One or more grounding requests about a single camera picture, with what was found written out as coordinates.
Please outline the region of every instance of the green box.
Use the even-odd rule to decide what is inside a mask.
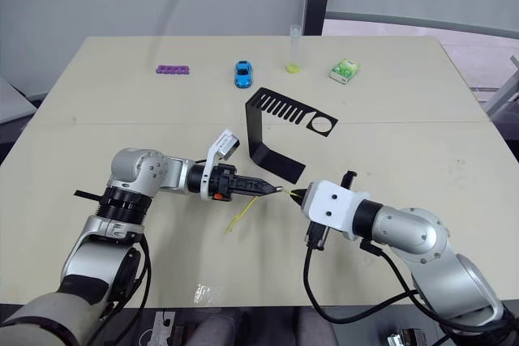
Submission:
[[[353,61],[344,58],[335,65],[330,72],[330,77],[339,83],[346,84],[357,73],[359,65]]]

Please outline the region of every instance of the black metal bracket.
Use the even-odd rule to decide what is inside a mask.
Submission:
[[[251,159],[261,168],[267,169],[269,172],[295,184],[301,177],[306,165],[271,150],[263,143],[262,111],[283,117],[286,121],[293,122],[296,125],[301,123],[306,114],[315,113],[308,122],[307,129],[324,137],[328,137],[333,127],[337,124],[337,119],[267,88],[260,88],[245,104],[247,137]],[[330,129],[326,131],[317,130],[312,125],[316,118],[328,119],[331,124]]]

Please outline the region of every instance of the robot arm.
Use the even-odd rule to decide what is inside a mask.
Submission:
[[[58,291],[30,301],[0,324],[0,344],[89,344],[101,320],[114,312],[114,303],[122,308],[139,286],[135,277],[140,252],[134,245],[145,244],[144,217],[159,190],[224,201],[230,201],[232,193],[277,192],[280,188],[262,179],[236,175],[233,165],[214,166],[238,145],[238,139],[224,131],[209,148],[205,165],[151,149],[121,150],[102,196],[76,193],[98,201],[99,207],[65,262]]]
[[[317,248],[323,248],[329,228],[352,241],[362,237],[388,245],[410,269],[421,298],[441,318],[482,326],[504,316],[503,304],[482,273],[454,253],[447,228],[429,211],[398,211],[372,202],[367,193],[324,180],[299,194],[303,197],[293,199],[313,222],[309,232],[321,228]]]

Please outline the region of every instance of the black cable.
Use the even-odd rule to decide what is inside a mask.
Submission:
[[[447,342],[449,338],[450,338],[449,335],[444,335],[440,339],[438,339],[435,343],[433,343],[432,346],[440,346],[441,344],[444,344],[445,342]]]
[[[321,308],[321,306],[319,305],[319,303],[315,299],[314,293],[311,291],[310,284],[308,282],[308,272],[310,270],[310,260],[311,260],[311,252],[312,251],[313,251],[313,249],[310,248],[310,247],[307,250],[307,256],[305,257],[305,265],[304,265],[304,268],[303,268],[303,271],[302,271],[302,282],[305,285],[305,290],[307,291],[307,295],[310,298],[311,304],[314,306],[315,311],[317,312],[317,314],[319,314],[322,318],[324,318],[325,320],[328,320],[331,323],[346,324],[346,323],[357,322],[358,320],[361,320],[361,319],[364,319],[364,318],[366,318],[366,317],[368,317],[370,315],[373,315],[375,312],[378,312],[378,311],[386,308],[387,306],[391,305],[392,303],[394,303],[396,301],[405,299],[406,297],[410,297],[410,296],[413,296],[414,294],[418,293],[418,291],[416,291],[416,290],[409,291],[409,292],[403,292],[400,295],[396,295],[394,297],[391,297],[390,299],[388,299],[386,301],[383,301],[382,303],[380,303],[378,305],[375,305],[375,306],[371,307],[370,309],[361,312],[360,314],[356,314],[356,315],[350,316],[348,318],[334,318],[334,317],[329,316],[328,314],[326,314],[324,312],[324,310]]]
[[[148,276],[146,277],[146,287],[144,288],[143,300],[140,304],[139,311],[137,311],[137,314],[135,315],[138,319],[137,319],[137,324],[135,325],[135,329],[133,332],[133,338],[130,343],[133,346],[135,346],[135,345],[139,346],[139,328],[140,328],[140,324],[143,321],[144,307],[146,306],[146,301],[148,300],[149,289],[150,289],[150,286],[152,285],[152,260],[149,255],[149,248],[148,248],[147,242],[146,242],[146,248],[144,248],[144,246],[143,246],[143,251],[145,252],[146,257],[148,257]]]
[[[144,235],[140,240],[140,247],[142,248],[143,253],[144,253],[143,272],[146,271],[146,287],[144,289],[143,300],[140,302],[139,309],[137,310],[137,312],[135,313],[135,315],[131,319],[131,321],[127,324],[127,326],[124,328],[124,330],[121,331],[119,336],[113,342],[111,342],[112,345],[119,344],[122,341],[122,339],[128,334],[128,332],[130,332],[130,330],[134,326],[134,324],[137,323],[137,326],[135,328],[135,332],[134,332],[134,335],[132,337],[132,341],[130,344],[133,344],[135,342],[135,340],[134,340],[135,333],[139,330],[140,322],[142,320],[142,313],[144,311],[144,307],[146,306],[146,301],[148,300],[149,289],[150,289],[150,285],[152,283],[152,262],[151,262],[150,255],[149,255],[148,241],[146,240],[146,237]]]
[[[140,243],[141,247],[143,247],[143,241],[144,241],[145,246],[148,247],[148,243],[147,243],[146,237],[144,235],[142,236],[142,239],[141,239],[141,243]],[[130,301],[130,299],[133,297],[135,292],[137,292],[137,290],[139,289],[140,285],[143,282],[144,276],[146,274],[148,274],[148,268],[146,266],[146,254],[144,254],[144,266],[143,266],[143,269],[140,272],[139,277],[135,280],[134,287],[131,290],[130,294],[128,295],[128,297],[126,297],[125,299],[121,300],[110,311],[108,316],[106,316],[106,318],[103,320],[103,323],[94,331],[94,333],[90,337],[90,340],[87,342],[86,346],[91,346],[92,342],[95,340],[95,338],[99,336],[99,334],[103,331],[103,329],[105,329],[105,327],[108,325],[108,323],[110,323],[110,321],[115,317],[115,315],[117,315],[119,312],[122,311],[122,308]]]
[[[404,277],[402,276],[402,274],[398,270],[397,265],[395,265],[393,260],[390,259],[388,257],[388,255],[385,254],[381,249],[380,249],[380,256],[383,259],[385,259],[386,262],[389,264],[389,266],[391,267],[392,271],[395,273],[395,276],[398,278],[398,281],[400,282],[402,288],[406,292],[409,292],[410,291],[409,286],[405,282]],[[450,320],[443,319],[440,316],[438,316],[437,314],[435,314],[432,311],[430,311],[422,303],[420,303],[416,299],[416,297],[409,296],[409,299],[411,299],[411,301],[416,306],[416,308],[418,308],[420,311],[422,311],[422,313],[425,314],[427,317],[429,317],[432,320],[438,322],[439,324],[442,324],[442,325],[444,325],[446,327],[449,327],[449,328],[452,328],[454,330],[459,330],[459,331],[464,331],[464,332],[489,332],[489,331],[502,330],[502,329],[504,329],[505,327],[507,327],[509,325],[508,321],[505,321],[505,320],[496,320],[496,321],[494,321],[492,323],[488,323],[488,324],[485,324],[485,325],[482,325],[482,326],[467,326],[467,325],[464,325],[464,324],[459,324],[459,323],[451,322]]]

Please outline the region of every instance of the yellow wire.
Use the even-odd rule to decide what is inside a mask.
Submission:
[[[292,192],[290,190],[283,190],[283,192],[287,193],[288,195],[293,195],[293,196],[302,198],[302,196],[300,194],[295,194],[294,192]],[[245,216],[245,214],[247,214],[249,209],[251,209],[252,204],[254,204],[254,202],[258,198],[259,198],[259,196],[255,196],[254,198],[252,198],[251,201],[241,210],[241,212],[234,217],[234,219],[227,226],[227,229],[225,229],[226,233],[230,233],[231,231],[233,231],[234,225],[237,224]]]
[[[283,190],[286,194],[292,194],[293,196],[297,196],[298,198],[302,198],[300,194],[296,194],[295,192],[292,192],[291,190]]]
[[[227,229],[225,229],[225,232],[226,233],[230,233],[231,231],[233,231],[233,226],[240,220],[242,219],[245,214],[247,213],[247,211],[249,211],[249,209],[252,207],[252,204],[254,204],[254,202],[259,198],[259,196],[255,196],[254,198],[251,199],[251,201],[245,206],[245,208],[242,209],[242,211],[236,215],[236,217],[229,223],[229,225],[227,226]]]

